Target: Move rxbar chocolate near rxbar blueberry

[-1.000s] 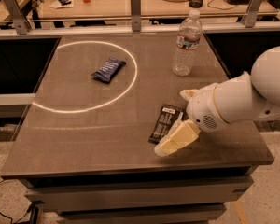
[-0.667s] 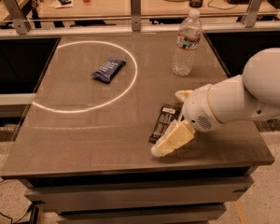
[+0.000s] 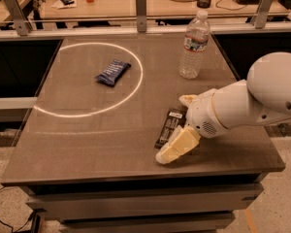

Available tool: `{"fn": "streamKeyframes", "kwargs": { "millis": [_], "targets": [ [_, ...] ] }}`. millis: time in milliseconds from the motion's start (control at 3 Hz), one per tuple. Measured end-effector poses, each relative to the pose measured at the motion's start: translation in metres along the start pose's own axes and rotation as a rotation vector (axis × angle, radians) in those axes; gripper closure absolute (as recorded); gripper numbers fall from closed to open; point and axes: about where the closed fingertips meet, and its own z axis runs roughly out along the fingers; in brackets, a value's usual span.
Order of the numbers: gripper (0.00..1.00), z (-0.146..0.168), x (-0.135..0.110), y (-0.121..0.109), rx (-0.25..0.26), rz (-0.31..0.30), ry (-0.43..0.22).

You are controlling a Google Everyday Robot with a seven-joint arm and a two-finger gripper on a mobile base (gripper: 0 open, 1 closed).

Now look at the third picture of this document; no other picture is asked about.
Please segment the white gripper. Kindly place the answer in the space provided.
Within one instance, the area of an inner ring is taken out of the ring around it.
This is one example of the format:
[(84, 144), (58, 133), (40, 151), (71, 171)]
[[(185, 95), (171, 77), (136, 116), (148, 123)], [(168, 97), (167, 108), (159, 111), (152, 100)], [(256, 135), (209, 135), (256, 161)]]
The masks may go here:
[(158, 163), (168, 164), (187, 154), (199, 145), (201, 136), (214, 138), (228, 132), (215, 114), (212, 103), (214, 93), (213, 88), (198, 96), (190, 94), (179, 97), (179, 102), (188, 107), (186, 113), (188, 125), (178, 126), (174, 130), (168, 142), (156, 153)]

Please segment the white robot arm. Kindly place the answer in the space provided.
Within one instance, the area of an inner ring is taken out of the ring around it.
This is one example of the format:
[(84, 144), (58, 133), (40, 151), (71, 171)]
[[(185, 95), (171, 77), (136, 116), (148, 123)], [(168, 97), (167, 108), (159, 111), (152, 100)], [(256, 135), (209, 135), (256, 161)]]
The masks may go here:
[(182, 95), (186, 122), (177, 127), (156, 153), (171, 163), (213, 138), (245, 125), (269, 125), (291, 118), (291, 53), (273, 52), (256, 60), (247, 78), (199, 95)]

